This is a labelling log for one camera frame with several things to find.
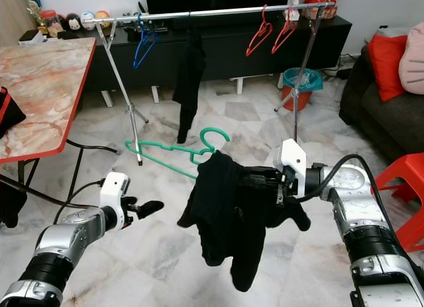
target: marble table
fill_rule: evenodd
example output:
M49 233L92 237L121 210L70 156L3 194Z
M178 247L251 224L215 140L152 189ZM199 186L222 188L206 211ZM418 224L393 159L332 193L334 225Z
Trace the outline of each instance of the marble table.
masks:
M115 149L83 146L68 140L89 65L95 38L49 40L31 45L0 48L0 85L9 90L26 119L10 128L0 139L0 164L18 162L18 182L0 174L0 181L55 204L54 198L29 188L40 157L58 154L65 144L80 148L70 193L84 149ZM34 161L24 184L25 165Z

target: red cushion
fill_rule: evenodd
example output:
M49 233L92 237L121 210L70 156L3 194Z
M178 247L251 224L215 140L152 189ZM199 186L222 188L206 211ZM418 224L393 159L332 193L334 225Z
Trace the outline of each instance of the red cushion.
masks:
M385 37L374 35L368 51L382 101L390 100L406 91L399 77L399 62L406 48L408 36Z

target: red plastic chair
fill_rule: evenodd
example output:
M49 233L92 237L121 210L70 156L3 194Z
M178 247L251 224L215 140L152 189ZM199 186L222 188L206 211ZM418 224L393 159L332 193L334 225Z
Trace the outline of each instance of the red plastic chair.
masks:
M385 187L394 178L402 178L406 183ZM405 202L419 197L421 208L396 235L405 251L424 250L424 245L417 245L424 239L424 153L407 154L397 159L377 177L376 183L379 191L396 189L392 195L402 198Z

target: trash bin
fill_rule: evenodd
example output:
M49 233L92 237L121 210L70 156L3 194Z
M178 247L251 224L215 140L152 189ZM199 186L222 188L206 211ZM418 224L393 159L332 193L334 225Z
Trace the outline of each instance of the trash bin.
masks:
M286 98L287 96L290 96L292 89L294 88L297 82L299 71L300 68L290 68L284 72L282 99ZM309 98L311 97L312 92L314 90L322 89L323 79L319 72L306 68L299 87L299 99L297 101L297 110L301 111L303 108L306 107L306 104L308 103ZM284 108L293 111L293 98L291 98L287 103L284 104Z

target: orange bucket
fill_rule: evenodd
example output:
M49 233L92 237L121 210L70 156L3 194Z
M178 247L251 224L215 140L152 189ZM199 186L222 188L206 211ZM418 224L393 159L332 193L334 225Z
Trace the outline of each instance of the orange bucket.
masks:
M287 96L290 96L291 92L292 92L291 87L284 86L282 99L286 98ZM303 108L306 107L306 104L308 103L311 95L312 95L312 92L304 92L299 94L299 99L297 101L297 111L301 111ZM289 101L284 104L284 108L286 108L287 110L293 111L293 98L290 98Z

